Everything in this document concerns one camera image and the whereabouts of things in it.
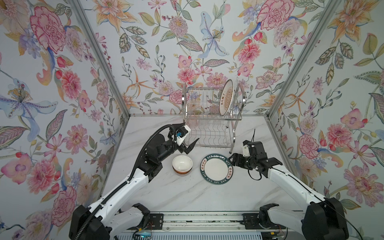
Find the orange bowl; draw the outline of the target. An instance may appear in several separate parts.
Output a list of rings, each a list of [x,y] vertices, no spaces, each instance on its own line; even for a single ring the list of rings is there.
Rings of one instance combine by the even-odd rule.
[[[189,171],[193,167],[193,161],[188,156],[179,155],[173,159],[172,167],[178,171]]]

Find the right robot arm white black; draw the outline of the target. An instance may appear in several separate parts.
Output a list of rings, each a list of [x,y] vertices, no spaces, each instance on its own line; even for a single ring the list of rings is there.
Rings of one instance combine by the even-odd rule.
[[[268,158],[261,142],[243,142],[243,152],[229,158],[234,167],[248,171],[256,170],[282,188],[301,208],[300,211],[285,210],[271,203],[260,207],[257,223],[264,229],[282,225],[307,240],[347,240],[349,231],[343,205],[336,198],[327,198],[314,191],[281,161]]]

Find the orange patterned plate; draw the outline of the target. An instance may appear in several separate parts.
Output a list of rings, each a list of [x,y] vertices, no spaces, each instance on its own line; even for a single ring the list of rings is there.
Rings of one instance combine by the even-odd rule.
[[[226,115],[231,107],[234,97],[234,83],[232,80],[227,80],[225,83],[219,101],[219,113],[221,116]]]

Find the dark rimmed white plate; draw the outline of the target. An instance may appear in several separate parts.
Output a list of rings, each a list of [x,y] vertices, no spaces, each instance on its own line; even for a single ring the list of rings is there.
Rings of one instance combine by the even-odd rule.
[[[233,177],[234,168],[227,157],[221,154],[210,154],[202,159],[200,173],[208,183],[223,185]]]

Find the pink floral patterned bowl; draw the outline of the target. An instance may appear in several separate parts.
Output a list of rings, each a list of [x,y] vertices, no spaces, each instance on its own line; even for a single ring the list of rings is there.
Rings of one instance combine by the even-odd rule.
[[[174,169],[174,171],[179,176],[186,176],[186,175],[188,175],[191,172],[191,170],[189,170],[189,171],[178,171],[178,170],[175,170],[175,169]]]

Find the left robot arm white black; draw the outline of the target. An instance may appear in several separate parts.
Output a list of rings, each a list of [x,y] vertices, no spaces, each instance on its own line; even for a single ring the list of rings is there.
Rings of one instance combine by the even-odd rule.
[[[113,240],[122,232],[144,229],[150,218],[150,210],[144,205],[134,204],[129,210],[119,213],[121,207],[141,188],[152,181],[163,168],[162,162],[174,152],[190,153],[195,146],[184,144],[190,129],[183,127],[168,140],[160,133],[153,134],[145,143],[134,168],[118,186],[92,203],[73,212],[69,238],[71,240]]]

